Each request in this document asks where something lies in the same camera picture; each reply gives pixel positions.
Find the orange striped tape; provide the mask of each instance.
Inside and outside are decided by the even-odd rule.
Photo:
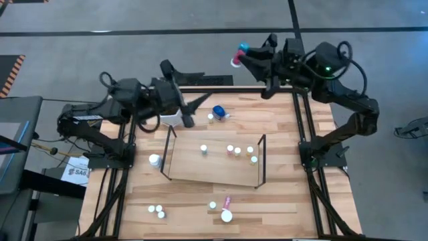
[[[7,77],[5,85],[0,91],[0,98],[5,98],[11,91],[12,85],[16,79],[16,76],[18,75],[19,70],[21,69],[24,59],[25,56],[19,56],[16,59],[16,63],[13,65],[12,71],[9,73],[9,77]]]

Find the white cylinder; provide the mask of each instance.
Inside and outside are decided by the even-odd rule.
[[[221,219],[223,220],[223,222],[232,221],[232,213],[229,210],[223,210],[221,212]]]
[[[232,155],[232,153],[233,153],[233,145],[228,145],[227,146],[227,154]]]
[[[166,218],[166,214],[165,214],[165,212],[164,211],[160,211],[159,213],[158,213],[158,218],[160,218],[160,219],[162,219],[162,218]]]
[[[250,163],[252,165],[255,165],[257,163],[257,157],[256,156],[251,157],[251,162]]]
[[[156,212],[161,212],[161,211],[163,211],[162,205],[157,205],[156,206]]]
[[[208,114],[208,122],[213,123],[214,122],[214,116],[213,114]]]
[[[209,208],[215,209],[215,207],[217,207],[217,204],[215,202],[210,202],[209,203]]]
[[[252,155],[252,154],[253,154],[253,152],[254,152],[253,147],[247,147],[247,156]]]
[[[202,155],[206,155],[208,153],[208,147],[206,145],[201,145]]]
[[[235,148],[235,156],[239,156],[241,154],[241,148],[236,147]]]
[[[150,205],[148,208],[147,208],[147,210],[148,210],[148,212],[154,212],[154,206],[153,205]]]
[[[156,168],[159,168],[162,163],[161,156],[156,154],[150,155],[150,157],[148,157],[148,161],[150,161],[150,164]]]

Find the white paper sign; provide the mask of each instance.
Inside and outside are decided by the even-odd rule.
[[[87,186],[89,181],[88,159],[86,157],[70,157],[61,180]]]

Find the white label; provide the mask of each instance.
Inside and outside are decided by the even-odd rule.
[[[75,118],[76,120],[79,121],[91,121],[91,120],[102,120],[103,118],[101,116],[98,115],[93,115],[93,116],[73,116],[73,118]]]

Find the concrete floor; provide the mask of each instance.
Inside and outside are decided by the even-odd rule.
[[[301,28],[428,26],[426,0],[295,0]],[[46,4],[9,5],[0,18],[0,32],[199,29],[224,27],[292,27],[285,0],[51,0]],[[281,33],[280,39],[293,37]],[[256,84],[244,69],[229,65],[240,41],[258,46],[264,33],[199,35],[122,35],[76,37],[2,37],[0,54],[26,59],[10,96],[41,95],[48,99],[99,101],[105,93],[101,71],[115,78],[137,77],[147,83],[160,76],[158,64],[170,59],[183,72],[233,74],[236,85]],[[367,94],[381,110],[375,135],[345,144],[358,216],[367,236],[426,240],[428,208],[427,149],[422,140],[393,136],[393,128],[426,116],[428,96],[428,32],[303,33],[306,51],[328,41],[349,41],[354,59],[368,76]],[[362,80],[350,70],[341,80],[359,89]],[[45,101],[37,131],[55,139],[55,120],[65,102]],[[350,112],[332,105],[339,125]],[[70,146],[61,144],[61,149]],[[30,155],[28,168],[58,163]],[[69,238],[76,223],[50,224],[38,240]]]

